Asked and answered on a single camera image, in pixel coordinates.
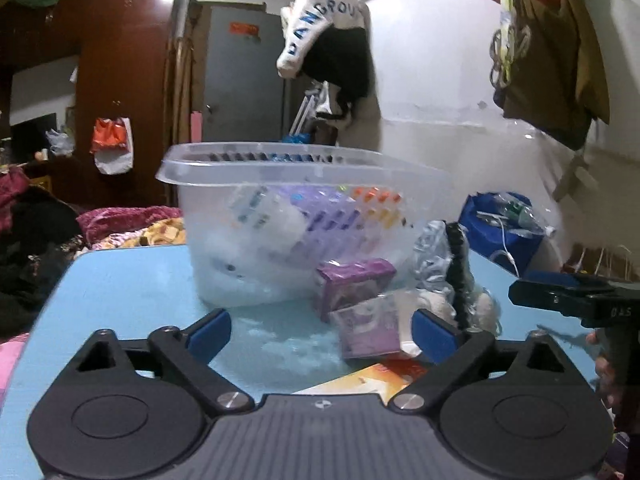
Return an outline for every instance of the wooden wardrobe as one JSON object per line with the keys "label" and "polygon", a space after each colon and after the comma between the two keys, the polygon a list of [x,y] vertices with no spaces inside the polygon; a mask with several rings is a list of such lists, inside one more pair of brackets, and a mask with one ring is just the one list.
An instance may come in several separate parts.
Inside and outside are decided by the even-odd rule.
{"label": "wooden wardrobe", "polygon": [[[181,0],[60,0],[0,9],[0,136],[13,72],[79,54],[76,150],[46,164],[54,194],[85,207],[166,203],[155,178],[169,145],[170,52]],[[128,117],[133,169],[103,175],[89,153],[96,118]]]}

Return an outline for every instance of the pink paper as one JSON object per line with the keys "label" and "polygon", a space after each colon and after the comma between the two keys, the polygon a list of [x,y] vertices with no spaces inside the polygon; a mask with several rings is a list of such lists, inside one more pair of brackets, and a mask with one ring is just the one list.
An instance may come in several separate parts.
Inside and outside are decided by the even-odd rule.
{"label": "pink paper", "polygon": [[22,353],[22,347],[27,342],[29,334],[20,334],[9,341],[0,344],[0,390],[5,390],[9,378]]}
{"label": "pink paper", "polygon": [[191,112],[191,142],[202,142],[202,112]]}

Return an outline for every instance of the gray metal door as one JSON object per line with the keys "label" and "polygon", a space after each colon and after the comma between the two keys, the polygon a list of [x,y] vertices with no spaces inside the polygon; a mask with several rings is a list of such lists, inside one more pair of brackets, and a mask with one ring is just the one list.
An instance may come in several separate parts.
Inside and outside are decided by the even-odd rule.
{"label": "gray metal door", "polygon": [[280,17],[214,7],[204,90],[203,140],[280,140],[284,82]]}

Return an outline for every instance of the blue table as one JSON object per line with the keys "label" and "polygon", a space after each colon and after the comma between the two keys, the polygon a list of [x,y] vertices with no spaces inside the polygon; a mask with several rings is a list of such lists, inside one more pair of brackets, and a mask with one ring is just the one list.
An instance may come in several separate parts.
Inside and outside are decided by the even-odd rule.
{"label": "blue table", "polygon": [[[476,282],[500,302],[502,338],[521,340],[537,324],[568,336],[588,331],[555,312],[513,306],[513,276],[472,253]],[[142,338],[163,325],[184,327],[207,307],[194,289],[187,247],[98,251],[79,258],[61,280],[33,330],[14,371],[0,413],[0,480],[42,478],[26,438],[28,416],[66,362],[99,328],[122,339]],[[331,329],[308,304],[291,302],[231,309],[231,342],[211,366],[259,399],[293,393],[353,371],[340,359]],[[593,361],[581,348],[563,349],[588,379]]]}

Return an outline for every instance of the purple box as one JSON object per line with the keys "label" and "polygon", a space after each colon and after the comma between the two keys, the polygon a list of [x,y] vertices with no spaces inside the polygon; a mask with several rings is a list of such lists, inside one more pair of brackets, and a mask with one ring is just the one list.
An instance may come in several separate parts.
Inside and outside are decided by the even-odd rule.
{"label": "purple box", "polygon": [[320,319],[329,314],[375,298],[396,275],[396,268],[382,258],[352,264],[325,263],[318,267],[318,296],[314,308]]}
{"label": "purple box", "polygon": [[335,310],[331,320],[340,335],[343,359],[401,351],[398,308],[393,293]]}

